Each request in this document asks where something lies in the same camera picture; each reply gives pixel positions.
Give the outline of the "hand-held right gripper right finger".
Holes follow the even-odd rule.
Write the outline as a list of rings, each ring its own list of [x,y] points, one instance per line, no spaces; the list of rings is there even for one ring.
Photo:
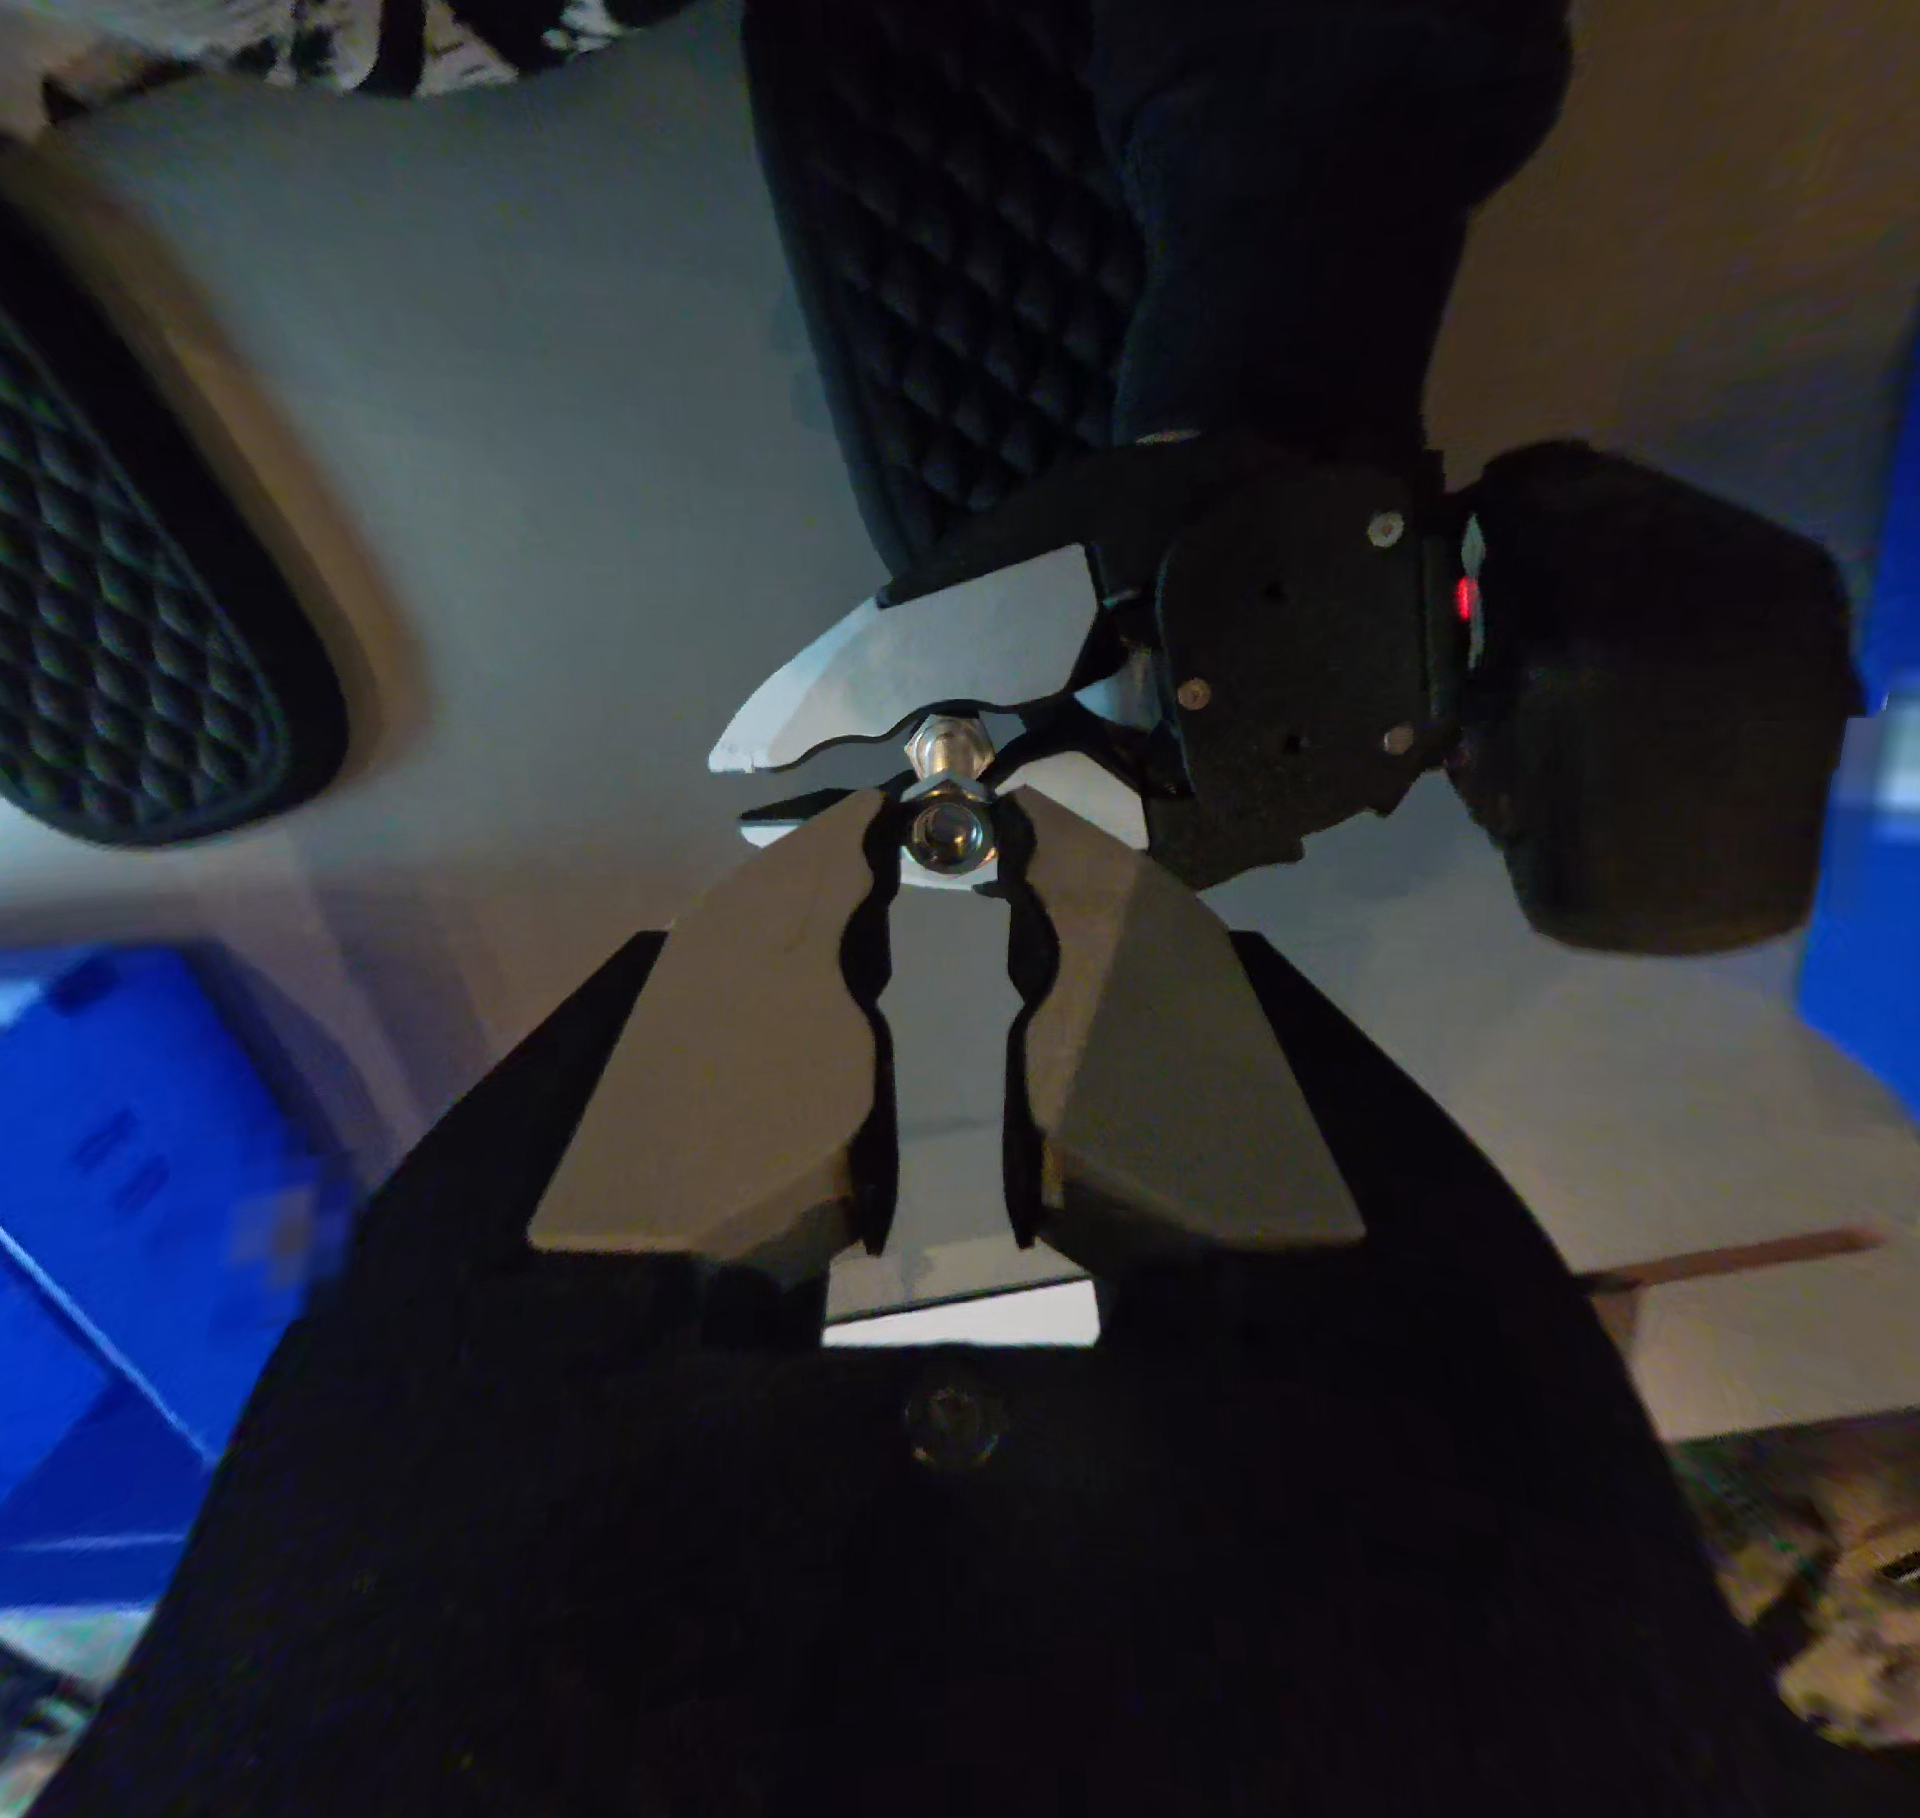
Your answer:
[[[1023,787],[994,808],[1021,1008],[1003,1179],[1021,1244],[1355,1247],[1361,1206],[1226,925]]]

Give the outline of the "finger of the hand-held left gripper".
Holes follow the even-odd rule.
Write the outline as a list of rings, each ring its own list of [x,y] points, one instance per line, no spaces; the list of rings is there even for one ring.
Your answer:
[[[1076,545],[901,605],[870,598],[757,687],[709,771],[784,772],[821,751],[889,743],[934,713],[1055,701],[1073,688],[1100,615]]]
[[[905,772],[883,787],[883,793],[897,800],[898,811],[903,795],[915,785],[905,751],[915,730],[916,727],[907,733],[901,747]],[[1000,751],[990,730],[987,727],[985,730],[994,747],[994,758],[981,783],[993,798],[1008,795],[1023,797],[1023,803],[1048,798],[1122,847],[1147,849],[1147,813],[1140,795],[1091,753],[1069,749],[1027,757],[1024,739]]]

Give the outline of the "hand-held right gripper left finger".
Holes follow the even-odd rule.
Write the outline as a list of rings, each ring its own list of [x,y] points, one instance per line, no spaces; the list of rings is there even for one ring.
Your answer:
[[[833,1265],[901,1200],[894,800],[852,791],[669,929],[529,1225],[540,1255]]]

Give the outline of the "steel hex bolt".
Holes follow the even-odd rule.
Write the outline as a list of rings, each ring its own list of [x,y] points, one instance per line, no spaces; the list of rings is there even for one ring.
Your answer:
[[[983,777],[993,766],[996,749],[978,720],[931,714],[913,730],[905,751],[915,783],[901,803],[939,785],[978,791],[993,798]]]

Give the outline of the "steel hex nut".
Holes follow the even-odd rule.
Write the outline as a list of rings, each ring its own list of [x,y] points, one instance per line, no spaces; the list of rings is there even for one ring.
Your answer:
[[[901,803],[901,882],[907,889],[981,895],[998,885],[994,800],[941,783]]]

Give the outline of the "blue plastic bin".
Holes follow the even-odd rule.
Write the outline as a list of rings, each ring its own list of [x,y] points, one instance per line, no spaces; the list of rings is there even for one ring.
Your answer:
[[[347,1161],[192,954],[4,953],[4,1613],[159,1603],[354,1214]]]
[[[1848,730],[1794,1005],[1909,1111],[1918,1099],[1918,365],[1911,362]]]

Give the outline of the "person's left forearm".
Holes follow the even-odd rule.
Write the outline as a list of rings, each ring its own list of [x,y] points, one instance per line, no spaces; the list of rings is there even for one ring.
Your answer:
[[[1415,472],[1477,213],[1572,81],[1572,0],[1088,0],[1142,245],[1119,445],[1252,436]]]

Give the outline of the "black wrist rest pad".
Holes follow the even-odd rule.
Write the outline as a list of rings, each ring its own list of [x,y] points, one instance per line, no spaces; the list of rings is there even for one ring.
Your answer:
[[[351,753],[324,641],[77,270],[3,218],[3,795],[86,847],[196,847]]]
[[[742,0],[765,183],[886,576],[1113,445],[1140,235],[1091,0]]]

